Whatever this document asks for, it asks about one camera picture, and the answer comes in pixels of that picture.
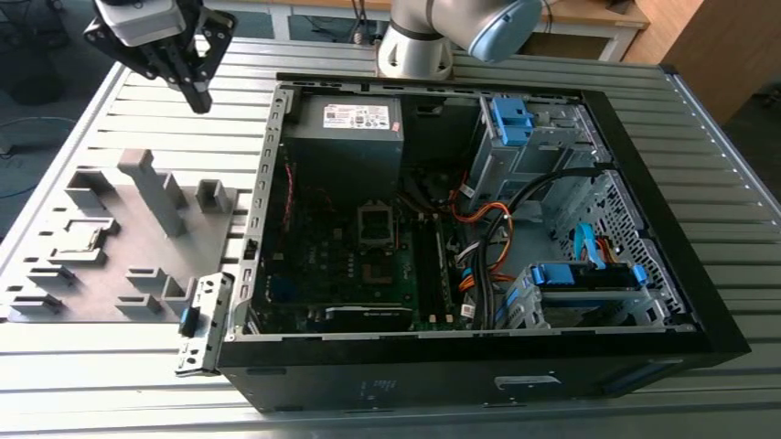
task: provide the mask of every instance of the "metal bracket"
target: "metal bracket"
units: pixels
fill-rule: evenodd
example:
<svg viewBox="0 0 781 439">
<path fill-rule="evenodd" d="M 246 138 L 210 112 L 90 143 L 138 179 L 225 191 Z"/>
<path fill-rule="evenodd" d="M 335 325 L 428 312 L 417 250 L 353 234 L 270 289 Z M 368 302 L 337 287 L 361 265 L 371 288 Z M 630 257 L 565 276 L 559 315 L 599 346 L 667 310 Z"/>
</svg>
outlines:
<svg viewBox="0 0 781 439">
<path fill-rule="evenodd" d="M 217 372 L 217 353 L 233 290 L 233 277 L 214 273 L 197 280 L 189 308 L 181 313 L 177 355 L 177 377 L 213 376 Z"/>
</svg>

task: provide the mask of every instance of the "open computer tower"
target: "open computer tower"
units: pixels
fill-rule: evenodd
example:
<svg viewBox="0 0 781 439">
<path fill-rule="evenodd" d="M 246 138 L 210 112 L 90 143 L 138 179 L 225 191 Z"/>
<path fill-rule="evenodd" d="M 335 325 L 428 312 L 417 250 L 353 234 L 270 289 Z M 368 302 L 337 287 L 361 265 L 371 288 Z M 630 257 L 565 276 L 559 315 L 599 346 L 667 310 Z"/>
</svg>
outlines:
<svg viewBox="0 0 781 439">
<path fill-rule="evenodd" d="M 616 397 L 748 351 L 596 91 L 280 74 L 177 375 L 262 412 Z"/>
</svg>

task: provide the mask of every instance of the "gray plastic block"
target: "gray plastic block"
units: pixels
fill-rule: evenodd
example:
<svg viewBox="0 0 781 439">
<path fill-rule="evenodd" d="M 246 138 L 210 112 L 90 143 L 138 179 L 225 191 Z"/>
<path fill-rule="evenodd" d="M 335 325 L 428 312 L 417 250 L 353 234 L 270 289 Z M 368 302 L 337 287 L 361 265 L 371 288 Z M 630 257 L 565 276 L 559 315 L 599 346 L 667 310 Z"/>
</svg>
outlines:
<svg viewBox="0 0 781 439">
<path fill-rule="evenodd" d="M 137 192 L 165 234 L 178 236 L 184 232 L 184 222 L 176 212 L 176 203 L 170 200 L 150 166 L 152 159 L 148 149 L 125 149 L 117 168 L 133 179 Z"/>
<path fill-rule="evenodd" d="M 10 303 L 10 307 L 26 316 L 49 316 L 57 314 L 61 305 L 62 303 L 53 295 L 39 290 L 31 293 L 18 294 Z"/>
<path fill-rule="evenodd" d="M 204 213 L 230 212 L 230 200 L 218 180 L 200 180 L 197 182 L 194 199 L 197 199 L 200 211 Z"/>
<path fill-rule="evenodd" d="M 57 247 L 47 261 L 55 264 L 102 265 L 106 235 L 116 234 L 120 224 L 112 218 L 70 219 L 57 235 Z"/>
<path fill-rule="evenodd" d="M 176 206 L 176 208 L 182 208 L 186 206 L 186 200 L 184 199 L 184 194 L 181 193 L 181 188 L 178 187 L 178 183 L 173 178 L 173 174 L 165 172 L 157 174 L 157 177 L 162 182 L 162 190 L 165 191 L 165 194 L 168 194 L 168 197 L 173 202 L 173 206 Z"/>
<path fill-rule="evenodd" d="M 181 313 L 184 312 L 192 297 L 192 290 L 196 286 L 196 284 L 192 283 L 192 280 L 194 280 L 194 278 L 190 278 L 188 288 L 186 290 L 182 290 L 176 280 L 170 276 L 168 276 L 165 279 L 165 285 L 162 287 L 162 295 L 160 296 L 160 299 L 168 304 L 170 311 L 173 311 L 177 316 L 181 316 Z"/>
<path fill-rule="evenodd" d="M 150 294 L 120 295 L 114 306 L 128 317 L 148 317 L 161 310 L 160 303 Z"/>
<path fill-rule="evenodd" d="M 64 193 L 70 197 L 78 210 L 105 209 L 100 201 L 100 194 L 110 191 L 113 187 L 108 183 L 102 172 L 97 170 L 76 171 L 70 177 Z"/>
<path fill-rule="evenodd" d="M 73 284 L 76 276 L 61 265 L 50 267 L 33 267 L 26 278 L 43 290 L 50 287 L 64 287 Z"/>
<path fill-rule="evenodd" d="M 168 276 L 160 268 L 128 267 L 124 277 L 134 288 L 162 289 Z"/>
</svg>

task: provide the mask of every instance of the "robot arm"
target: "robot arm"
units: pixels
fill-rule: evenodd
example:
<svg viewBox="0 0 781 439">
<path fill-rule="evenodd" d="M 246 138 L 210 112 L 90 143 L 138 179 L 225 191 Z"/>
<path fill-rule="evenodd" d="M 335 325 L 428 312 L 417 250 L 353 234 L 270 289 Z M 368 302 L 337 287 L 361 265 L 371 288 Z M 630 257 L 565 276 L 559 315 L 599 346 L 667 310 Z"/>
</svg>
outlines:
<svg viewBox="0 0 781 439">
<path fill-rule="evenodd" d="M 533 31 L 540 0 L 393 0 L 377 66 L 391 78 L 444 80 L 448 41 L 484 62 L 512 55 Z"/>
<path fill-rule="evenodd" d="M 192 111 L 208 112 L 208 81 L 233 37 L 230 14 L 204 7 L 202 0 L 93 0 L 97 17 L 84 30 L 86 41 L 137 74 L 162 76 L 181 91 Z M 194 33 L 208 43 L 194 48 Z"/>
<path fill-rule="evenodd" d="M 184 94 L 192 111 L 208 112 L 208 81 L 233 36 L 234 17 L 202 0 L 93 0 L 86 41 L 136 73 Z M 379 71 L 392 78 L 445 80 L 452 41 L 475 58 L 495 62 L 515 53 L 541 13 L 540 0 L 395 0 L 377 51 Z M 194 48 L 202 33 L 209 49 Z"/>
</svg>

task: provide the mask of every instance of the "power supply label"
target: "power supply label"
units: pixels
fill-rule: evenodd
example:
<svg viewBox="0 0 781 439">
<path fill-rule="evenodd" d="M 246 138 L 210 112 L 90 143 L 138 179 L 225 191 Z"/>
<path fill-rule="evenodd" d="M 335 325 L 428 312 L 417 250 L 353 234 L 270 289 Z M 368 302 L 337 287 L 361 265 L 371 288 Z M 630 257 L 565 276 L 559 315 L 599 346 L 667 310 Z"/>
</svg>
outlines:
<svg viewBox="0 0 781 439">
<path fill-rule="evenodd" d="M 389 130 L 388 107 L 384 105 L 325 105 L 321 127 L 351 130 Z"/>
</svg>

